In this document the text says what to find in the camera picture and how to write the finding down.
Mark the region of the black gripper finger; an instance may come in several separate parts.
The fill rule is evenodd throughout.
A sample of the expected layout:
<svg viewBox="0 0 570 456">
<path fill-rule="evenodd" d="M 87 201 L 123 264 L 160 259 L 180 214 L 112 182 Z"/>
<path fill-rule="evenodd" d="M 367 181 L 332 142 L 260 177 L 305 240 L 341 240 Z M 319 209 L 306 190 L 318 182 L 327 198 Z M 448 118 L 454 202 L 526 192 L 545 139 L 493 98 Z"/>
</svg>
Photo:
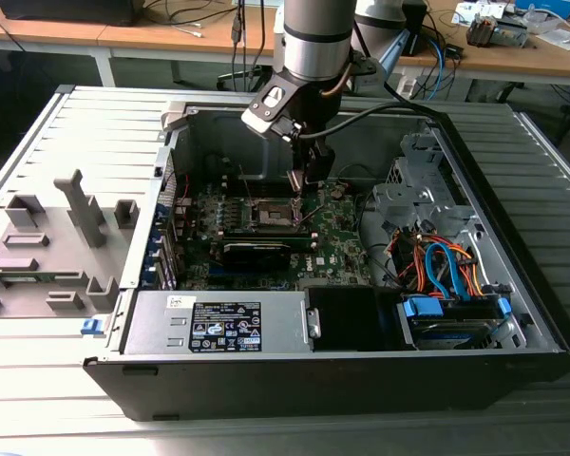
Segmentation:
<svg viewBox="0 0 570 456">
<path fill-rule="evenodd" d="M 309 149 L 310 146 L 307 140 L 299 139 L 298 137 L 292 139 L 292 165 L 295 172 L 306 173 Z"/>
<path fill-rule="evenodd" d="M 314 184 L 326 180 L 333 167 L 335 153 L 324 139 L 317 139 L 308 150 L 305 180 Z"/>
</svg>

